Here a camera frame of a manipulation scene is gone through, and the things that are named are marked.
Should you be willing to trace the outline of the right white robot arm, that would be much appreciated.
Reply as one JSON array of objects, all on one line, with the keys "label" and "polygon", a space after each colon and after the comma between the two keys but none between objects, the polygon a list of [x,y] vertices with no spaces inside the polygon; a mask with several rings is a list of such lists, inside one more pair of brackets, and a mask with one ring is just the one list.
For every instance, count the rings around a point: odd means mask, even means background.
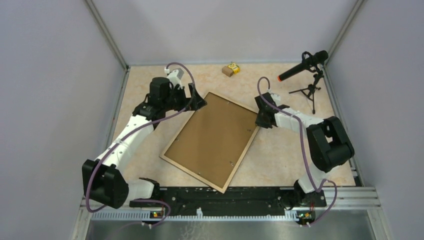
[{"label": "right white robot arm", "polygon": [[255,98],[257,126],[265,129],[285,128],[299,134],[301,154],[306,173],[295,181],[294,202],[307,206],[328,181],[329,173],[351,159],[355,150],[340,119],[336,116],[318,118],[278,106],[269,92]]}]

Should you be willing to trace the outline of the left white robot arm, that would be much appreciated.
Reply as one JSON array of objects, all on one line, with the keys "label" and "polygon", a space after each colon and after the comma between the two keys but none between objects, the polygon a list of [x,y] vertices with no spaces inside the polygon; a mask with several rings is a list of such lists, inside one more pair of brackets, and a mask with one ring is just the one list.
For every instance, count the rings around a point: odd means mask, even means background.
[{"label": "left white robot arm", "polygon": [[179,115],[197,111],[207,105],[198,94],[194,81],[188,84],[190,97],[182,84],[171,76],[154,77],[149,93],[131,113],[128,123],[106,150],[95,160],[87,159],[82,165],[83,191],[86,201],[93,200],[114,209],[120,208],[130,193],[124,179],[125,168],[135,150],[160,122],[169,120],[168,111]]}]

